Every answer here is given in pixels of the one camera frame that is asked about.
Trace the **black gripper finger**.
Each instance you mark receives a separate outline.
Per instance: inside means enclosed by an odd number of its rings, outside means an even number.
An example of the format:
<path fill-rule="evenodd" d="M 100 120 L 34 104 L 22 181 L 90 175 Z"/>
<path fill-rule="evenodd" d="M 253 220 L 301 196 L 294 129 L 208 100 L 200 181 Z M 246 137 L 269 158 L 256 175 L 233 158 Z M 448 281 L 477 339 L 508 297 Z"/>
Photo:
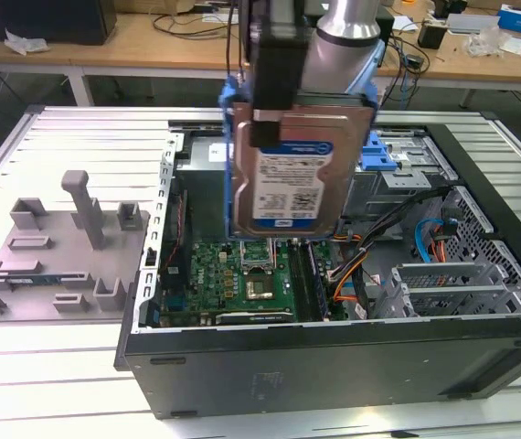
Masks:
<path fill-rule="evenodd" d="M 283 111 L 253 109 L 250 144 L 256 148 L 276 148 L 281 141 Z"/>

